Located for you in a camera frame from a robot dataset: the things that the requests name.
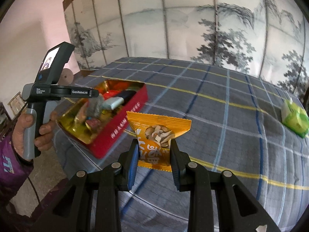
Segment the person's left hand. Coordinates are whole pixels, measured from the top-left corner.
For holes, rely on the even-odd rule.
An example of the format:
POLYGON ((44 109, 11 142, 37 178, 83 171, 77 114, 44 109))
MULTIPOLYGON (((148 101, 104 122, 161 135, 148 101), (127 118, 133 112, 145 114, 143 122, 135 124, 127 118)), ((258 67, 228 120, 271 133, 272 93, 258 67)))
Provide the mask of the person's left hand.
MULTIPOLYGON (((43 124, 39 129, 40 136, 34 140, 34 145, 40 151, 49 150, 52 144, 53 131, 56 127, 56 119, 57 112, 53 111, 50 114, 50 120, 48 123, 43 124)), ((24 157, 24 132, 27 128, 32 126, 34 123, 34 118, 30 114, 21 114, 17 120, 17 123, 14 127, 12 134, 12 146, 14 147, 17 154, 25 159, 26 161, 30 161, 30 159, 26 159, 24 157)))

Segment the purple sleeve forearm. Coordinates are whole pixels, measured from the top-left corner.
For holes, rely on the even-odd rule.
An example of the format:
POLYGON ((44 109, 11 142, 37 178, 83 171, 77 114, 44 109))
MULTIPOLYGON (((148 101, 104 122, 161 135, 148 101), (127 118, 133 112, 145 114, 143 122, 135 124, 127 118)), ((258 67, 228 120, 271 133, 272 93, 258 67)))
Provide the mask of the purple sleeve forearm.
POLYGON ((9 202, 34 168, 33 161, 20 157, 11 143, 11 135, 1 141, 1 203, 9 202))

